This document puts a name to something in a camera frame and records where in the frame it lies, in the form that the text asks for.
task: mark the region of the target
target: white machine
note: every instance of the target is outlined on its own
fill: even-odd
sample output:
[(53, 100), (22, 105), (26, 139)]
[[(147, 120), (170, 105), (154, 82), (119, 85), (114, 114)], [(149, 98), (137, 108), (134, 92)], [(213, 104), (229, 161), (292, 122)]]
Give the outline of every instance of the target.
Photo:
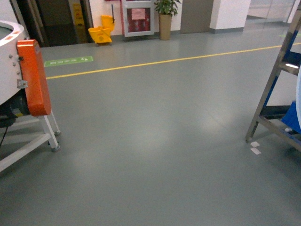
[[(60, 146), (55, 136), (60, 134), (60, 130), (51, 110), (37, 41), (26, 39), (21, 25), (0, 21), (0, 56), (0, 133), (3, 132), (0, 151), (1, 145), (29, 142), (0, 160), (1, 172), (47, 141), (56, 152)], [(35, 118), (19, 122), (17, 118), (25, 115)], [(43, 132), (6, 136), (7, 132), (9, 134), (34, 123), (40, 123)]]

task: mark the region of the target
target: yellow floor line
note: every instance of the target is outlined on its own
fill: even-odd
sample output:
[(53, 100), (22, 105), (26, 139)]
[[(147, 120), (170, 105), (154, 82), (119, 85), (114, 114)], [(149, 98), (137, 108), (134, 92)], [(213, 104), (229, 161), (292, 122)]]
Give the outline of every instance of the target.
[(233, 52), (226, 52), (226, 53), (216, 53), (216, 54), (203, 55), (203, 56), (192, 56), (192, 57), (179, 58), (179, 59), (173, 59), (173, 60), (163, 60), (163, 61), (156, 61), (156, 62), (150, 62), (150, 63), (145, 63), (145, 64), (128, 65), (128, 66), (122, 66), (122, 67), (113, 67), (113, 68), (100, 69), (100, 70), (87, 71), (87, 72), (79, 72), (79, 73), (73, 73), (73, 74), (63, 74), (63, 75), (47, 77), (47, 80), (66, 78), (66, 77), (72, 77), (72, 76), (83, 75), (83, 74), (92, 74), (92, 73), (99, 73), (99, 72), (114, 71), (114, 70), (127, 69), (127, 68), (132, 68), (132, 67), (142, 67), (142, 66), (148, 66), (148, 65), (165, 64), (165, 63), (171, 63), (171, 62), (177, 62), (177, 61), (183, 61), (183, 60), (193, 60), (193, 59), (200, 59), (200, 58), (206, 58), (206, 57), (217, 57), (217, 56), (223, 56), (223, 55), (229, 55), (229, 54), (247, 53), (247, 52), (259, 51), (259, 50), (265, 50), (265, 49), (271, 49), (271, 48), (279, 48), (279, 47), (281, 47), (281, 45), (280, 46), (270, 46), (270, 47), (263, 47), (263, 48), (254, 48), (254, 49), (233, 51)]

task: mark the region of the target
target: orange cover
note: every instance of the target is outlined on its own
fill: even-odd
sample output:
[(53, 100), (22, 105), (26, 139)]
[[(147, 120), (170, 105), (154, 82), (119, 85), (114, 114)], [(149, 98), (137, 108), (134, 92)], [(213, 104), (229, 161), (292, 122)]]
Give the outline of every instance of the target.
[(45, 76), (44, 63), (39, 44), (36, 40), (19, 40), (17, 50), (25, 88), (29, 112), (33, 116), (51, 113), (51, 103)]

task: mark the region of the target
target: green leaves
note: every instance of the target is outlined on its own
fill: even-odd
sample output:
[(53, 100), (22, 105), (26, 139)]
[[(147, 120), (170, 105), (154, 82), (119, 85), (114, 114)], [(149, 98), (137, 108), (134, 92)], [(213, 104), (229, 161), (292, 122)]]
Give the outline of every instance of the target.
[(170, 14), (175, 16), (178, 14), (177, 3), (181, 4), (180, 0), (156, 0), (155, 10), (160, 14)]

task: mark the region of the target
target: plant pot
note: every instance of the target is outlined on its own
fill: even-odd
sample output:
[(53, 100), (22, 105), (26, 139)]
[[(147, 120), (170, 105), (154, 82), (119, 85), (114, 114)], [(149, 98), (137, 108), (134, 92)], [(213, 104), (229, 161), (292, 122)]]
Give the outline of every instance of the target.
[(170, 39), (171, 19), (172, 15), (170, 14), (159, 14), (159, 31), (161, 40)]

